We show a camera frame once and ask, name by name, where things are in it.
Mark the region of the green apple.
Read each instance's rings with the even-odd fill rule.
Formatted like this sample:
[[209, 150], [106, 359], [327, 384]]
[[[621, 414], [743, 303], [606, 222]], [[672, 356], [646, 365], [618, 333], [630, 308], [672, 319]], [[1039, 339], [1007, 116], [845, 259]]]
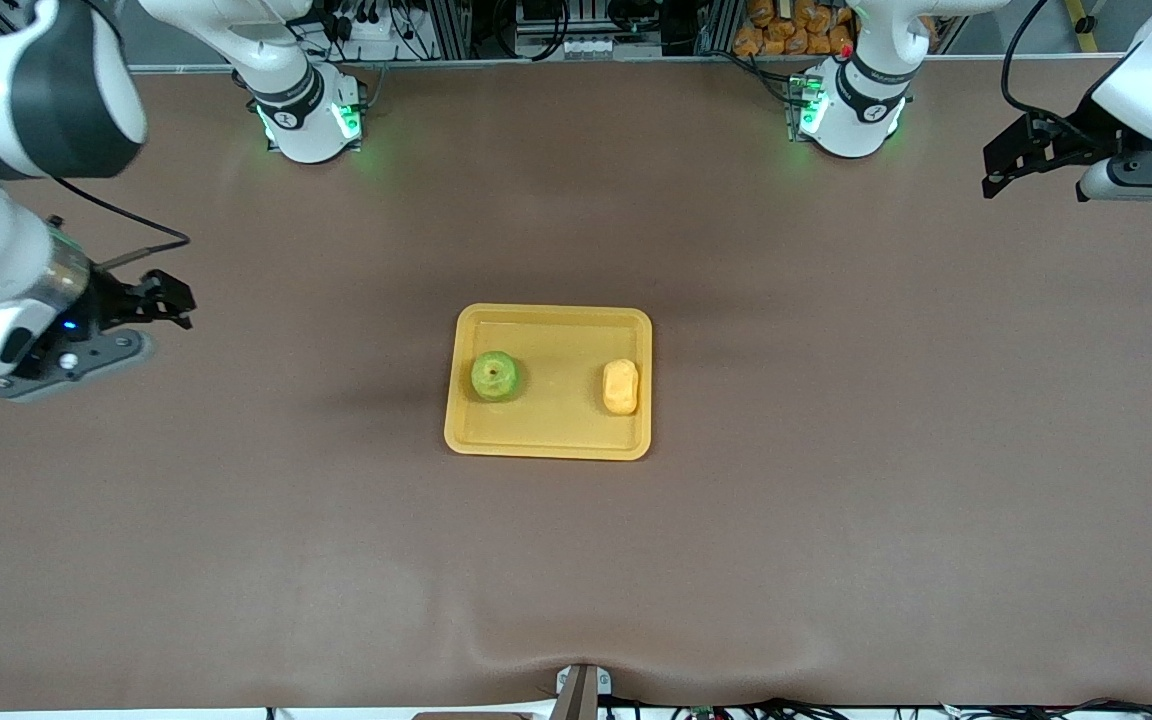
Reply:
[[472, 361], [470, 386], [477, 400], [483, 402], [511, 401], [524, 388], [524, 369], [511, 354], [490, 350]]

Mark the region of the black electronics rack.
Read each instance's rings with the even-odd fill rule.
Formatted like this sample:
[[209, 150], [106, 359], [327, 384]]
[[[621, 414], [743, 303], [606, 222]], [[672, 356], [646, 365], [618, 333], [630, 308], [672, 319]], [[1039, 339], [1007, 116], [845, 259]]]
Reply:
[[658, 50], [660, 0], [497, 0], [495, 38], [530, 61], [611, 60]]

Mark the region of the yellow potato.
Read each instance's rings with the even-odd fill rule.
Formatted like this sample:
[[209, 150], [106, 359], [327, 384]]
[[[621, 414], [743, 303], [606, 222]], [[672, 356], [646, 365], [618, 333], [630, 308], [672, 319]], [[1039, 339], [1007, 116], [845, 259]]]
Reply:
[[616, 359], [602, 366], [602, 406], [608, 414], [636, 414], [639, 406], [639, 369], [634, 361]]

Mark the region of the yellow plastic tray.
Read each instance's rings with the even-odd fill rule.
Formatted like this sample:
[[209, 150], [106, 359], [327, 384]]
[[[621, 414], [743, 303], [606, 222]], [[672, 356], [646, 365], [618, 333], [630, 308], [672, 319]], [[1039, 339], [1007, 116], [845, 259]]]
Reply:
[[[488, 400], [473, 363], [503, 353], [517, 389]], [[605, 366], [634, 365], [631, 414], [605, 406]], [[444, 441], [457, 454], [634, 461], [652, 444], [653, 325], [632, 306], [472, 304], [454, 328]]]

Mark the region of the orange bagged goods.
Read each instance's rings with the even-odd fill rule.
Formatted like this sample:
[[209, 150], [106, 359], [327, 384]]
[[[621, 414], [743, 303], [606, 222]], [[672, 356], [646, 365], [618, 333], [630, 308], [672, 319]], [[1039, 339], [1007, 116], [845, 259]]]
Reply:
[[846, 0], [745, 0], [736, 56], [850, 56], [859, 15]]

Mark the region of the brown table cover mat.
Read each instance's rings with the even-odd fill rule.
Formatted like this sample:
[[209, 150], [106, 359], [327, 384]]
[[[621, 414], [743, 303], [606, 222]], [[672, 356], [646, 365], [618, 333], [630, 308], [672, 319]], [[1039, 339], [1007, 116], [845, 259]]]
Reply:
[[[0, 400], [0, 710], [1152, 702], [1152, 202], [984, 200], [992, 61], [863, 161], [727, 63], [393, 70], [323, 167], [138, 86], [195, 328]], [[472, 304], [644, 311], [646, 454], [450, 450]]]

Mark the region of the aluminium frame post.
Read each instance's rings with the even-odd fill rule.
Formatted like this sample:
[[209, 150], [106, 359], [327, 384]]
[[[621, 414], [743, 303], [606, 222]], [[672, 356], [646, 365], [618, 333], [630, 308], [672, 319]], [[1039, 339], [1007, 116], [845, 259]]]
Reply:
[[746, 1], [699, 0], [702, 23], [695, 41], [696, 55], [707, 54], [708, 51], [732, 53], [736, 33], [748, 18]]
[[422, 0], [444, 61], [470, 59], [473, 0]]

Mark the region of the metal table edge bracket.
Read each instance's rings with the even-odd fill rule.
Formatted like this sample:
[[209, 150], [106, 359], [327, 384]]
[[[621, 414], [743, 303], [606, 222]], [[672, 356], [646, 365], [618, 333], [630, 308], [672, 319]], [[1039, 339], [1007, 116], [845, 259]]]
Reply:
[[599, 720], [600, 697], [612, 694], [611, 670], [573, 664], [558, 670], [558, 698], [548, 720]]

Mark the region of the white power strip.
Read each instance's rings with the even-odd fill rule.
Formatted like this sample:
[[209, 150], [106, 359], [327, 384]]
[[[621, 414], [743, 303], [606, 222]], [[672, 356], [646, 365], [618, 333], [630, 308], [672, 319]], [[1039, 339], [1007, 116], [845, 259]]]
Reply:
[[338, 8], [334, 17], [326, 23], [326, 28], [332, 32], [332, 41], [397, 41], [401, 38], [401, 28], [389, 3], [381, 3], [380, 0], [366, 0], [365, 3], [357, 3], [353, 8]]

